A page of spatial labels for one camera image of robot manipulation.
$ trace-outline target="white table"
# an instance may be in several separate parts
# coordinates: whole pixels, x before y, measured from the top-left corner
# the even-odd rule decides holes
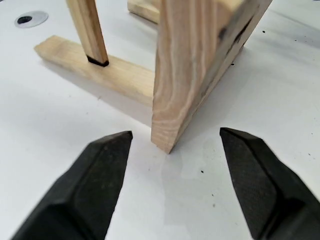
[[[97,8],[109,54],[153,70],[156,27],[129,14],[126,0],[97,0]],[[16,28],[15,18],[33,10],[49,19]],[[14,234],[87,143],[124,130],[134,139],[108,240],[251,238],[220,127],[262,137],[320,199],[319,12],[319,1],[274,0],[166,155],[150,142],[150,108],[34,52],[51,35],[80,42],[64,0],[0,2],[0,239]]]

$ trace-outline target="pine wood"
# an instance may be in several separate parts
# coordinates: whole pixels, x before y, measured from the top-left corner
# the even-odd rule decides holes
[[[62,37],[51,36],[35,48],[43,59],[88,78],[147,106],[152,106],[155,73],[114,56],[110,65],[88,62],[82,46]]]
[[[66,0],[73,23],[89,61],[109,64],[95,0]]]
[[[128,0],[128,10],[154,23],[159,22],[161,0]]]
[[[170,153],[272,0],[163,0],[151,140]]]

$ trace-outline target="wooden block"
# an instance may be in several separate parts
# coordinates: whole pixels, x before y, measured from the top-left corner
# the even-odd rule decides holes
[[[152,106],[155,73],[150,70],[114,56],[109,56],[108,67],[92,64],[80,44],[58,36],[49,37],[34,49],[49,62]]]
[[[161,0],[128,0],[128,10],[154,23],[159,22]]]
[[[271,1],[163,0],[151,128],[159,148],[171,152]]]
[[[107,66],[109,59],[95,0],[66,0],[89,62]]]

